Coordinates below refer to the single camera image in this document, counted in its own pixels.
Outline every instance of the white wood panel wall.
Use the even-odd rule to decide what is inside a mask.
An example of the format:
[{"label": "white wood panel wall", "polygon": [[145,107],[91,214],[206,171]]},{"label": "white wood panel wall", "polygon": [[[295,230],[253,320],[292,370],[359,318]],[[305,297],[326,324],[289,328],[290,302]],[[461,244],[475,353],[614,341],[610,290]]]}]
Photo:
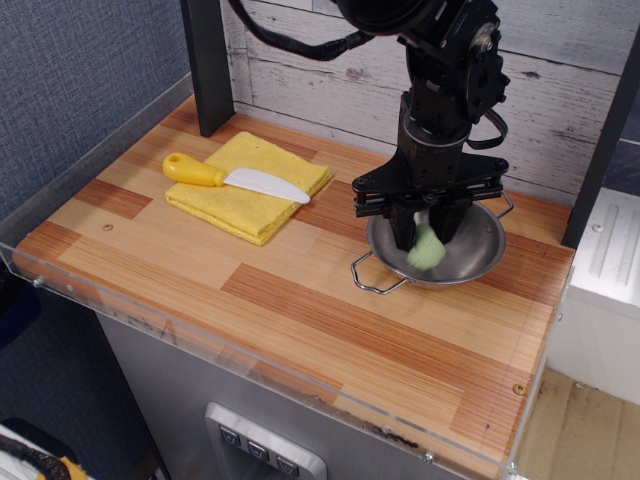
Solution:
[{"label": "white wood panel wall", "polygon": [[[573,204],[638,28],[637,2],[497,0],[512,82],[496,110],[509,135],[487,154],[511,164],[508,188]],[[395,38],[314,62],[262,44],[221,3],[237,112],[393,154],[400,94],[409,86]],[[329,0],[244,4],[261,25],[307,43],[354,30]],[[492,128],[481,122],[472,138],[495,136]]]}]

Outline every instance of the table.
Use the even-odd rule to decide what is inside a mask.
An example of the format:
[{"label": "table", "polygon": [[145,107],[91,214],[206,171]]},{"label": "table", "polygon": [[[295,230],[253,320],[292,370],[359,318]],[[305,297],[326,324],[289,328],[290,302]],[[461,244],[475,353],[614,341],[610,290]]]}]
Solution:
[{"label": "table", "polygon": [[[204,159],[248,131],[334,177],[265,246],[169,206],[162,159]],[[388,159],[236,115],[199,135],[193,99],[28,235],[21,273],[239,375],[348,416],[454,471],[499,478],[513,459],[574,251],[570,209],[512,193],[506,253],[488,275],[387,296],[358,289],[367,219],[351,180]],[[484,202],[498,213],[504,200]],[[384,288],[381,262],[359,267]]]}]

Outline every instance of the knife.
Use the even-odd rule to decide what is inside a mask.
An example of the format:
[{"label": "knife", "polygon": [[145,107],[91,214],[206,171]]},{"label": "knife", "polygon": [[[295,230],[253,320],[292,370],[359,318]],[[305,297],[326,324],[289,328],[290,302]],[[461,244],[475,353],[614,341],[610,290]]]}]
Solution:
[{"label": "knife", "polygon": [[270,173],[252,168],[238,168],[230,173],[199,162],[184,153],[172,153],[162,161],[162,171],[171,180],[191,185],[221,187],[233,185],[254,192],[309,203],[311,198],[292,183]]}]

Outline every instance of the yellow cloth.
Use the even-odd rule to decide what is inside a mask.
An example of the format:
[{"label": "yellow cloth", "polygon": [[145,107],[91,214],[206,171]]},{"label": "yellow cloth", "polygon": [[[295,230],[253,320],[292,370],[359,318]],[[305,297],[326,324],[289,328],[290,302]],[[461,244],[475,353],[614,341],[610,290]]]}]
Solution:
[{"label": "yellow cloth", "polygon": [[[313,165],[261,138],[241,132],[205,160],[231,172],[253,168],[293,183],[309,196],[331,178],[327,167]],[[299,203],[243,188],[202,187],[178,183],[165,193],[167,202],[256,245],[263,245],[300,207]]]}]

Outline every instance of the black pole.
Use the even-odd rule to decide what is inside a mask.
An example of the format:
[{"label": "black pole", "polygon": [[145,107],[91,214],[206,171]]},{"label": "black pole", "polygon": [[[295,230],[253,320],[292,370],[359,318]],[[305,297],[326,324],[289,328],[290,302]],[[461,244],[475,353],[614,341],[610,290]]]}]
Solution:
[{"label": "black pole", "polygon": [[235,113],[219,0],[181,0],[200,135]]},{"label": "black pole", "polygon": [[638,92],[638,84],[640,83],[639,65],[640,29],[636,31],[636,37],[620,77],[618,89],[613,97],[611,109],[604,122],[602,134],[598,139],[591,164],[582,182],[582,188],[573,207],[573,212],[571,212],[567,230],[562,239],[562,244],[567,247],[578,248],[584,229],[589,221],[589,216],[602,188],[602,182],[607,174],[611,158]]}]

